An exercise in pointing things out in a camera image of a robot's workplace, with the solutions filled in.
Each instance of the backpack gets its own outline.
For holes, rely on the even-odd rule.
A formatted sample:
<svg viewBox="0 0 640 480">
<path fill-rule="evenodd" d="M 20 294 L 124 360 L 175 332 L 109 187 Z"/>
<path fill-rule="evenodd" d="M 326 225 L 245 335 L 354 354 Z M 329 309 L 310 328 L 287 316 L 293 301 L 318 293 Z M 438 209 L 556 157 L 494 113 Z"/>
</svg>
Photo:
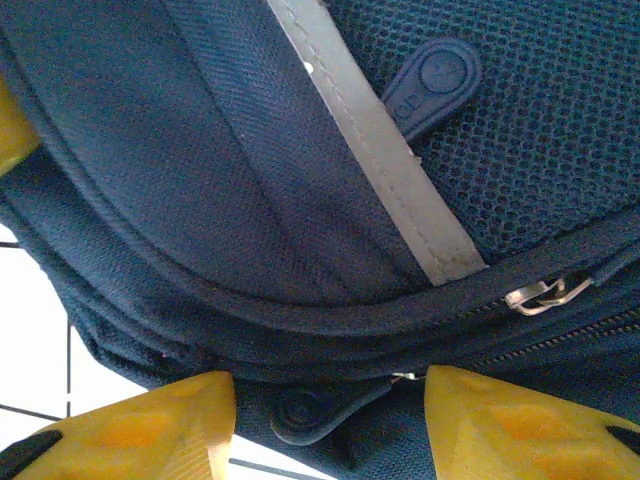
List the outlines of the backpack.
<svg viewBox="0 0 640 480">
<path fill-rule="evenodd" d="M 640 422 L 635 2 L 0 9 L 41 138 L 0 222 L 105 366 L 228 370 L 238 434 L 340 479 L 435 478 L 433 364 Z"/>
</svg>

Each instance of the yellow object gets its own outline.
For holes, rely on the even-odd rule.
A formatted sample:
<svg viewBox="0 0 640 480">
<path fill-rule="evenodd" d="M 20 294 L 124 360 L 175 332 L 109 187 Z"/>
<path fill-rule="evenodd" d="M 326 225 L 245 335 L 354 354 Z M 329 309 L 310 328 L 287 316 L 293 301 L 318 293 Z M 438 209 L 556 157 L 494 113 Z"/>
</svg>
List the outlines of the yellow object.
<svg viewBox="0 0 640 480">
<path fill-rule="evenodd" d="M 0 77 L 0 177 L 24 160 L 39 144 L 38 134 Z"/>
<path fill-rule="evenodd" d="M 607 432 L 640 426 L 454 367 L 427 374 L 438 480 L 637 480 L 640 457 Z"/>
<path fill-rule="evenodd" d="M 223 480 L 235 418 L 231 375 L 206 373 L 48 426 L 64 437 L 16 480 Z"/>
</svg>

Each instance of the stitching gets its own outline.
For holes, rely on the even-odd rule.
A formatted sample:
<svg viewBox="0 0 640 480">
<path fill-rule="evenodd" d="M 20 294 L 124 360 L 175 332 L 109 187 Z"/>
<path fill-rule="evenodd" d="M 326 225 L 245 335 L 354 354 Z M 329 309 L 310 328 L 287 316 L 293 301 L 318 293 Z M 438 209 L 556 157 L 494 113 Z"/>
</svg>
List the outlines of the stitching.
<svg viewBox="0 0 640 480">
<path fill-rule="evenodd" d="M 400 208 L 402 209 L 402 212 L 409 218 L 409 223 L 411 224 L 413 229 L 416 231 L 416 233 L 418 234 L 420 239 L 423 241 L 425 247 L 427 248 L 427 251 L 431 255 L 431 257 L 432 257 L 432 259 L 434 261 L 436 270 L 442 276 L 446 277 L 447 275 L 446 275 L 446 272 L 445 272 L 444 268 L 442 267 L 442 261 L 438 258 L 438 256 L 436 255 L 435 251 L 433 250 L 433 248 L 429 245 L 429 241 L 427 240 L 427 238 L 425 237 L 424 233 L 422 232 L 422 230 L 418 226 L 418 223 L 415 221 L 415 219 L 413 218 L 413 216 L 411 215 L 411 213 L 407 209 L 407 206 L 402 201 L 402 198 L 400 197 L 400 195 L 398 195 L 398 192 L 396 192 L 396 190 L 393 187 L 393 185 L 391 184 L 391 182 L 389 182 L 389 180 L 387 179 L 387 176 L 386 176 L 384 168 L 382 167 L 382 165 L 380 164 L 380 162 L 378 161 L 376 156 L 373 154 L 373 151 L 371 150 L 371 147 L 369 147 L 369 145 L 365 141 L 365 139 L 364 139 L 364 137 L 362 135 L 362 132 L 361 132 L 360 128 L 358 127 L 358 123 L 356 122 L 355 118 L 351 114 L 351 111 L 349 110 L 349 107 L 347 106 L 347 104 L 346 104 L 346 102 L 345 102 L 345 100 L 344 100 L 344 98 L 342 96 L 342 92 L 340 91 L 340 88 L 336 85 L 336 83 L 333 80 L 333 77 L 331 76 L 331 74 L 327 70 L 324 62 L 320 59 L 320 56 L 318 55 L 318 51 L 316 50 L 316 48 L 311 43 L 311 40 L 309 38 L 309 35 L 308 35 L 307 31 L 305 30 L 305 28 L 298 21 L 298 19 L 296 17 L 296 14 L 295 14 L 295 12 L 293 10 L 293 7 L 291 6 L 291 3 L 288 0 L 283 0 L 283 4 L 284 4 L 284 7 L 287 10 L 287 13 L 288 13 L 290 19 L 293 22 L 293 24 L 296 26 L 296 28 L 298 28 L 298 30 L 300 30 L 300 33 L 302 34 L 302 37 L 303 37 L 302 39 L 303 39 L 303 41 L 305 43 L 305 46 L 307 47 L 307 49 L 309 50 L 309 52 L 313 56 L 313 58 L 316 61 L 317 65 L 320 67 L 320 71 L 323 73 L 323 75 L 329 81 L 329 85 L 331 86 L 331 89 L 333 90 L 336 98 L 338 99 L 338 102 L 340 103 L 340 106 L 342 107 L 342 110 L 344 111 L 344 113 L 347 115 L 349 121 L 351 122 L 351 124 L 352 124 L 352 126 L 353 126 L 353 128 L 354 128 L 354 130 L 355 130 L 355 132 L 357 134 L 358 140 L 360 141 L 360 143 L 364 147 L 364 149 L 365 149 L 367 155 L 369 156 L 370 160 L 372 160 L 372 164 L 373 164 L 374 168 L 376 169 L 376 173 L 378 173 L 378 175 L 379 175 L 380 179 L 382 180 L 382 182 L 389 189 L 389 191 L 391 192 L 393 197 L 398 201 L 398 203 L 400 204 Z"/>
</svg>

